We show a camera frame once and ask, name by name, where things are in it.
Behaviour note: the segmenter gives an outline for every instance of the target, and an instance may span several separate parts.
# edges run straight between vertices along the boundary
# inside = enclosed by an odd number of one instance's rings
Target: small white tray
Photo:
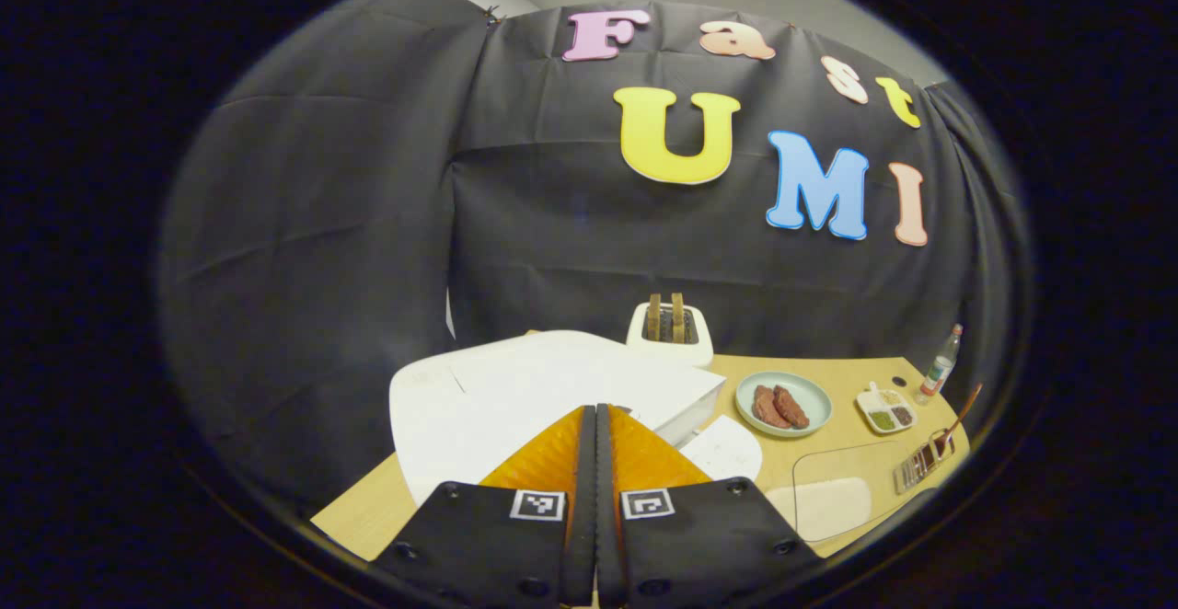
[[[896,404],[887,404],[884,402],[885,395],[894,398]],[[908,404],[908,399],[905,399],[905,396],[900,395],[900,391],[893,391],[891,389],[885,389],[882,391],[879,390],[879,388],[875,386],[875,382],[872,382],[872,386],[869,389],[855,397],[855,404],[859,405],[859,410],[862,411],[863,417],[867,418],[867,424],[871,425],[872,430],[875,430],[879,435],[894,435],[916,424],[916,409],[913,409],[912,405]],[[892,409],[898,406],[905,409],[912,416],[912,422],[907,425],[901,425],[900,419],[892,412]],[[885,430],[876,425],[875,421],[872,421],[873,411],[882,411],[884,413],[887,413],[887,417],[895,426],[891,430]]]

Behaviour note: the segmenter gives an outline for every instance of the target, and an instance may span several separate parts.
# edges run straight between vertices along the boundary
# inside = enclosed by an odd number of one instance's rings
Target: foam letter
[[[834,86],[834,91],[849,98],[854,102],[867,102],[867,90],[859,84],[859,74],[849,65],[845,65],[833,57],[822,57],[822,67],[826,68],[826,78]]]
[[[920,118],[908,110],[912,97],[905,90],[900,90],[900,84],[892,78],[875,78],[875,84],[882,86],[884,91],[887,92],[887,100],[892,102],[892,111],[900,118],[900,121],[913,128],[920,128]]]
[[[667,107],[675,94],[655,86],[623,86],[614,92],[622,105],[622,158],[635,172],[671,184],[703,184],[728,170],[733,158],[733,113],[740,101],[724,94],[691,94],[703,111],[703,148],[694,157],[667,150]]]
[[[766,46],[765,38],[754,27],[740,22],[717,21],[700,26],[700,46],[716,55],[748,55],[754,60],[772,60],[777,51]]]
[[[578,62],[617,57],[617,48],[610,46],[607,38],[613,35],[617,44],[629,44],[634,39],[634,24],[650,22],[650,14],[644,11],[594,11],[573,14],[569,19],[576,22],[577,29],[573,34],[573,47],[564,52],[563,59],[567,62]],[[617,25],[609,25],[611,19]]]
[[[774,227],[799,229],[805,223],[798,206],[798,193],[806,203],[810,226],[821,229],[839,201],[839,211],[830,220],[830,233],[843,239],[867,237],[863,224],[863,174],[867,159],[852,150],[839,150],[827,173],[818,161],[814,148],[795,132],[774,131],[769,143],[777,147],[781,168],[777,177],[777,204],[766,212]]]
[[[895,237],[901,244],[924,246],[928,243],[920,207],[920,183],[925,177],[920,176],[920,170],[901,161],[889,161],[887,168],[892,170],[900,190],[900,224],[895,226]]]

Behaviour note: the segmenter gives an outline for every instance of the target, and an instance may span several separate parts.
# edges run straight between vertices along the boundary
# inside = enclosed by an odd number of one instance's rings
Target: green sauce
[[[880,430],[895,429],[895,421],[892,421],[892,417],[882,411],[872,411],[868,416],[871,417],[872,422],[875,423],[875,426],[879,428]]]

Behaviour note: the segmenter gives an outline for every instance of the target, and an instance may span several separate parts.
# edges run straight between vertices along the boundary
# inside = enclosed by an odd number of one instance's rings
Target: pink letter
[[[650,22],[650,14],[644,11],[594,11],[589,14],[573,14],[577,29],[573,34],[573,47],[564,52],[564,61],[607,60],[617,57],[617,48],[607,41],[613,35],[617,44],[629,44],[634,39],[634,24]],[[615,19],[617,25],[609,25]]]
[[[900,190],[900,224],[895,226],[895,237],[901,244],[924,246],[928,243],[924,213],[920,210],[920,183],[925,177],[921,177],[915,167],[901,161],[889,161],[887,168],[892,170],[895,185]]]

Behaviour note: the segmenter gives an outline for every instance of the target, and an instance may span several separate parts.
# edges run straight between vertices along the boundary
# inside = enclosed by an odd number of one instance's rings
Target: yellow letter
[[[703,184],[728,170],[733,158],[733,113],[740,101],[724,94],[699,93],[691,102],[703,111],[703,151],[681,157],[667,150],[667,107],[675,94],[655,86],[623,86],[614,92],[622,105],[622,158],[635,172],[670,184]]]
[[[867,102],[867,90],[859,84],[859,74],[849,65],[845,65],[833,57],[822,57],[822,67],[826,68],[826,78],[834,86],[834,91],[849,98],[854,102]]]
[[[915,167],[901,161],[889,161],[887,168],[892,170],[895,185],[900,190],[900,224],[895,226],[895,237],[902,244],[924,246],[928,243],[920,207],[920,183],[925,177],[921,177]]]
[[[766,46],[765,38],[756,27],[740,22],[717,21],[700,26],[707,34],[700,35],[700,46],[716,55],[748,55],[754,60],[770,60],[777,51]]]
[[[905,90],[900,90],[900,84],[892,80],[892,78],[875,78],[875,82],[887,92],[887,100],[892,102],[892,111],[900,118],[900,121],[908,124],[913,128],[920,128],[920,118],[912,114],[912,111],[908,110],[912,97]]]

